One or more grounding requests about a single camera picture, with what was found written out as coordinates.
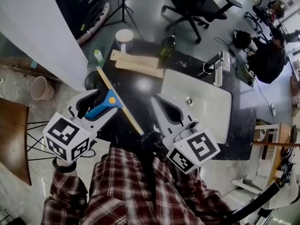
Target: plaid shirt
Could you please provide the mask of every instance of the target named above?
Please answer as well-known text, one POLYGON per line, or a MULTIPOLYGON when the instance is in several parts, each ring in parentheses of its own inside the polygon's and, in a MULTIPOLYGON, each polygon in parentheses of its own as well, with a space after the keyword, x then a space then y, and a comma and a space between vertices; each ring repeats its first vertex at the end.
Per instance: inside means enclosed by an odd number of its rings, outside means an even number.
POLYGON ((152 168, 155 202, 140 160, 123 149, 110 148, 95 164, 88 203, 79 177, 55 172, 42 224, 214 225, 230 211, 218 191, 206 188, 198 169, 185 175, 158 157, 152 168))

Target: tripod stand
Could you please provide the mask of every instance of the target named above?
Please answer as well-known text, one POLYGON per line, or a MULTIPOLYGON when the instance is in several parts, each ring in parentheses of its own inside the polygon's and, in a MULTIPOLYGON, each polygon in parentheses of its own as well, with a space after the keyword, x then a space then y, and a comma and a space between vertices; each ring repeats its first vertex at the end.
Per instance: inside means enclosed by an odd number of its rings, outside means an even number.
POLYGON ((106 19, 106 21, 104 22, 104 25, 102 25, 102 27, 106 27, 106 26, 110 26, 110 25, 114 25, 114 24, 118 24, 118 23, 125 23, 131 29, 136 30, 137 33, 140 35, 140 37, 143 39, 141 33, 139 32, 139 30, 137 28, 137 25, 136 25, 135 21, 133 20, 133 17, 131 15, 130 11, 133 13, 133 10, 125 4, 125 0, 122 0, 122 4, 112 14, 110 14, 108 16, 108 18, 106 19), (118 21, 115 21, 115 22, 106 23, 120 9, 122 9, 122 19, 118 20, 118 21), (125 11, 127 12, 128 16, 129 16, 129 18, 132 21, 134 26, 131 25, 129 22, 125 21, 125 11))

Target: yellow button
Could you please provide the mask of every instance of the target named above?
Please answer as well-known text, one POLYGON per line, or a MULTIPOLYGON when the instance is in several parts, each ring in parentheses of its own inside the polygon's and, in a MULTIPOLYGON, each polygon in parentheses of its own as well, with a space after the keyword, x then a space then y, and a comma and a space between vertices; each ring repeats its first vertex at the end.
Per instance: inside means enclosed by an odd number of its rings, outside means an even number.
POLYGON ((111 104, 114 104, 116 102, 116 99, 114 97, 110 97, 108 100, 111 104))

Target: black backpack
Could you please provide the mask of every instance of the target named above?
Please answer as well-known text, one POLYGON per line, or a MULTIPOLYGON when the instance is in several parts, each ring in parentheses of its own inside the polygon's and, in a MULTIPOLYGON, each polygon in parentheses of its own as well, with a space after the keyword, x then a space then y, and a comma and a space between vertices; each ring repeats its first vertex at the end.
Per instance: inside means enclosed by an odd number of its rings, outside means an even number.
POLYGON ((233 44, 237 49, 246 49, 251 43, 250 34, 242 30, 234 32, 233 44))

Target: office chair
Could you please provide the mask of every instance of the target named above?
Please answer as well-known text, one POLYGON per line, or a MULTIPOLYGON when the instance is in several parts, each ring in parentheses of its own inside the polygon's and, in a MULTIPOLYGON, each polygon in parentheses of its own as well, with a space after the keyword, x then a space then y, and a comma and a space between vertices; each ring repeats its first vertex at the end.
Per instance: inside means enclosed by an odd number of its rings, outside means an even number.
POLYGON ((181 23, 183 21, 189 21, 192 28, 194 29, 198 39, 196 43, 201 42, 201 36, 196 27, 195 21, 198 22, 199 26, 203 26, 207 29, 209 23, 201 20, 199 17, 204 17, 208 22, 212 22, 215 19, 225 20, 227 16, 224 14, 232 6, 238 8, 243 8, 243 6, 235 0, 226 0, 227 4, 219 8, 219 6, 214 2, 214 0, 171 0, 175 7, 170 7, 164 5, 161 9, 161 14, 163 14, 166 9, 169 9, 175 13, 180 14, 182 17, 166 27, 166 30, 170 29, 172 26, 181 23))
POLYGON ((252 15, 249 12, 246 12, 244 17, 250 18, 252 21, 255 22, 256 28, 254 28, 255 31, 257 31, 259 34, 261 34, 264 39, 267 39, 266 36, 263 34, 263 29, 260 26, 259 23, 264 23, 268 27, 272 26, 272 23, 268 20, 269 16, 266 13, 266 10, 268 9, 268 4, 272 0, 260 0, 257 4, 255 4, 252 9, 255 12, 256 16, 252 15))

